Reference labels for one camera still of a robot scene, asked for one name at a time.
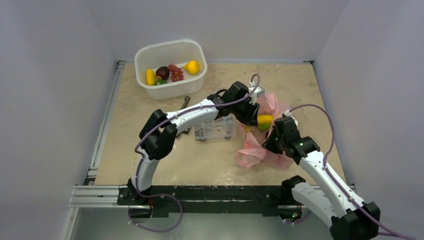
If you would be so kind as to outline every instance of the green pepper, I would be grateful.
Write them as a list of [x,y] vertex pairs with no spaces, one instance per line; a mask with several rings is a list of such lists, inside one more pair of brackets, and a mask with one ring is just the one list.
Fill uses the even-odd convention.
[[166,80],[163,79],[158,79],[154,85],[162,85],[162,84],[167,84],[168,82]]
[[260,131],[265,131],[270,129],[270,127],[271,127],[271,124],[259,124],[257,126],[257,129],[259,129]]

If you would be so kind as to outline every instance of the pink plastic bag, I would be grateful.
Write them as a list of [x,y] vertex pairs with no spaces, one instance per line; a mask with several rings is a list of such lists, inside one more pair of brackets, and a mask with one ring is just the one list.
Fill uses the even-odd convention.
[[[265,93],[265,95],[257,99],[257,102],[260,104],[258,115],[268,114],[272,115],[274,119],[281,118],[282,114],[290,109],[287,104],[279,102],[274,93]],[[235,153],[235,159],[240,166],[250,168],[264,161],[283,171],[293,163],[293,159],[285,154],[278,155],[261,146],[266,139],[266,131],[260,131],[256,127],[246,131],[246,126],[244,124],[241,124],[241,126],[245,132],[244,147]]]

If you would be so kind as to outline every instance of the black metal base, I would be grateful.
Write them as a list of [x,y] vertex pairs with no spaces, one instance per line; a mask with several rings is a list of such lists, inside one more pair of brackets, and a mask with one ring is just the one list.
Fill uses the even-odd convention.
[[[300,209],[279,209],[279,206],[299,206],[291,197],[291,188],[282,186],[152,186],[144,195],[169,194],[176,197],[184,213],[208,214],[262,214],[264,217],[280,216],[291,219],[302,216]],[[119,189],[118,205],[149,205],[148,198],[140,197],[131,181]],[[154,197],[150,202],[153,218],[166,218],[169,213],[179,213],[178,204],[168,197]]]

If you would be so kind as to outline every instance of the white wall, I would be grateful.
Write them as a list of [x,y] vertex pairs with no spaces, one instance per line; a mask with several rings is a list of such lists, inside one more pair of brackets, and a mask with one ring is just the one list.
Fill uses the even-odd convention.
[[192,39],[208,61],[317,57],[347,0],[86,0],[119,60],[151,44]]
[[81,0],[0,1],[0,239],[59,238],[115,69]]
[[424,2],[350,0],[314,69],[346,178],[424,235]]

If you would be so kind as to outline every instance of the robotic arm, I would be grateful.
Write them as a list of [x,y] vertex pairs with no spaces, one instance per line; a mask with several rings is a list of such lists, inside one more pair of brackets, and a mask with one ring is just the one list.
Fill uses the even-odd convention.
[[[236,81],[228,90],[219,90],[196,105],[167,113],[164,113],[160,109],[154,111],[141,130],[139,134],[140,139],[158,124],[168,120],[168,117],[177,117],[174,117],[163,125],[162,132],[158,129],[153,131],[146,137],[140,146],[142,149],[141,153],[144,155],[144,161],[137,170],[138,177],[131,180],[132,185],[138,186],[140,192],[150,188],[152,186],[153,174],[155,173],[156,167],[159,161],[166,157],[173,149],[176,136],[196,124],[233,114],[241,123],[248,126],[257,126],[260,105],[256,103],[256,99],[263,95],[265,91],[261,87],[255,88],[255,83],[253,81],[250,82],[250,85],[251,87],[248,88],[243,83]],[[227,103],[241,100],[246,94],[249,94],[249,92],[252,92],[252,94],[245,100],[236,104],[226,105]]]
[[[144,160],[137,169],[138,177],[131,179],[131,187],[137,186],[140,192],[148,190],[152,186],[152,178],[159,161],[171,152],[176,136],[198,123],[234,114],[241,123],[257,126],[260,105],[256,103],[256,99],[265,91],[261,87],[253,86],[254,82],[250,83],[249,88],[236,81],[228,90],[223,89],[209,95],[194,106],[167,113],[160,109],[154,111],[139,134],[140,139],[145,138],[140,145]],[[250,92],[252,92],[250,97],[241,100]],[[163,124],[163,130],[152,131],[159,124]],[[379,226],[366,217],[362,210],[378,221],[380,209],[373,202],[366,203],[343,182],[328,163],[325,164],[320,147],[311,137],[301,137],[296,121],[290,113],[287,112],[285,116],[276,119],[268,134],[269,137],[262,147],[275,154],[284,152],[312,176],[324,193],[322,195],[315,191],[304,179],[296,176],[286,186],[289,189],[286,197],[304,204],[322,219],[330,228],[335,240],[367,240],[377,236]],[[340,186],[328,172],[340,183],[344,191],[349,192],[349,198],[340,190]]]
[[[330,228],[335,240],[365,240],[376,237],[379,226],[365,216],[359,208],[379,221],[378,206],[374,202],[366,203],[362,197],[352,191],[330,164],[325,163],[324,154],[317,143],[309,136],[301,137],[295,119],[288,111],[284,115],[274,121],[269,137],[262,147],[275,154],[284,152],[315,180],[324,193],[322,195],[315,191],[304,179],[297,176],[295,182],[286,186],[289,191],[288,197],[307,206],[323,220]],[[349,193],[349,198],[341,188]]]

